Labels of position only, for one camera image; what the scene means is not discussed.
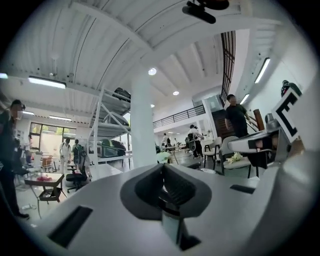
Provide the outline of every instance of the metal railing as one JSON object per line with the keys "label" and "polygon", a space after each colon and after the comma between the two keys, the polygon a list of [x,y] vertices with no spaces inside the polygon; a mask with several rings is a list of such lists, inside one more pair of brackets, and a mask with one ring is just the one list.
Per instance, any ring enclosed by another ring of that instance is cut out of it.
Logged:
{"label": "metal railing", "polygon": [[223,80],[221,90],[222,105],[225,106],[234,73],[236,55],[236,32],[229,31],[221,34],[223,48]]}
{"label": "metal railing", "polygon": [[166,118],[163,118],[161,120],[153,122],[153,129],[159,128],[162,126],[166,126],[166,125],[169,125],[172,123],[176,123],[176,122],[179,122],[184,119],[199,116],[199,115],[202,115],[205,113],[206,113],[206,111],[205,111],[204,105],[196,106],[194,108],[190,108],[188,110],[182,111],[180,113],[177,113],[177,114],[174,114],[174,115],[168,116]]}

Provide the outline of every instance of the white pillar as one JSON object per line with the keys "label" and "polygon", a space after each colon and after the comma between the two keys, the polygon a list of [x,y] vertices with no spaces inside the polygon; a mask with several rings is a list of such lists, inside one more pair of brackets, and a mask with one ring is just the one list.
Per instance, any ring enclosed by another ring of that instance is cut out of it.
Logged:
{"label": "white pillar", "polygon": [[217,138],[218,137],[217,129],[216,129],[214,118],[213,118],[212,113],[211,113],[210,104],[209,104],[207,99],[203,99],[202,100],[202,104],[203,104],[207,119],[208,119],[208,121],[210,123],[210,126],[211,126],[213,138]]}
{"label": "white pillar", "polygon": [[202,134],[202,129],[201,129],[201,126],[200,126],[200,122],[199,122],[199,120],[197,120],[197,121],[196,121],[196,127],[198,127],[198,131],[199,131],[199,133],[201,133],[201,134]]}
{"label": "white pillar", "polygon": [[131,79],[131,141],[134,168],[157,163],[148,69],[137,65]]}

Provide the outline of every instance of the white chair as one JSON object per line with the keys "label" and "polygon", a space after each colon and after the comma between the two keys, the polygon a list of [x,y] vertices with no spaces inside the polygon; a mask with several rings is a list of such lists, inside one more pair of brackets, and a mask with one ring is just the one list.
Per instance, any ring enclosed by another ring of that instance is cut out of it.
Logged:
{"label": "white chair", "polygon": [[222,175],[225,175],[225,169],[227,170],[232,170],[232,169],[238,169],[238,168],[243,168],[243,167],[248,167],[248,179],[250,178],[250,172],[251,172],[251,162],[247,157],[243,157],[241,160],[236,161],[234,163],[229,163],[227,160],[227,157],[231,157],[234,154],[234,151],[230,150],[228,148],[228,143],[238,139],[236,136],[230,136],[227,137],[223,140],[223,143],[221,145],[221,148],[219,150],[219,156],[221,160],[221,171]]}
{"label": "white chair", "polygon": [[204,155],[204,163],[203,163],[203,168],[206,168],[206,158],[208,157],[212,157],[213,160],[213,170],[216,168],[216,161],[217,161],[217,153],[219,154],[219,150],[222,146],[222,138],[221,137],[217,137],[214,142],[213,142],[213,146],[214,146],[214,151],[205,151],[203,152]]}

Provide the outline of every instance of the flowers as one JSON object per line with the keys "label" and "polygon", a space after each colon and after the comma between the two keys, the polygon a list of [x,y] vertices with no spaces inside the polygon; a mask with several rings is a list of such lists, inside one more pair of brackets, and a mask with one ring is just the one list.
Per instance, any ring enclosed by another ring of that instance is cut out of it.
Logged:
{"label": "flowers", "polygon": [[228,164],[233,164],[237,161],[240,161],[243,158],[243,156],[239,152],[234,152],[233,156],[230,158],[227,158]]}

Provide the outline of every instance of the person in white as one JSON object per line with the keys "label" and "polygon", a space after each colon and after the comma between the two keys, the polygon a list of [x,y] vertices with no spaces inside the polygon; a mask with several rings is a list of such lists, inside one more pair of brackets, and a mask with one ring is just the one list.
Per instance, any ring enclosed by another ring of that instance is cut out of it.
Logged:
{"label": "person in white", "polygon": [[205,137],[195,128],[193,124],[190,125],[190,130],[188,131],[188,134],[193,134],[195,142],[195,151],[193,151],[194,158],[197,158],[198,154],[201,156],[201,158],[203,158],[204,155],[202,153],[202,146],[200,140],[204,139]]}
{"label": "person in white", "polygon": [[163,139],[162,139],[162,143],[164,143],[164,147],[167,148],[168,147],[168,139],[169,137],[167,136],[166,133],[163,134]]}
{"label": "person in white", "polygon": [[62,168],[62,171],[64,174],[67,173],[68,164],[71,161],[71,147],[69,145],[70,139],[65,139],[65,142],[61,143],[59,148],[60,153],[60,168]]}

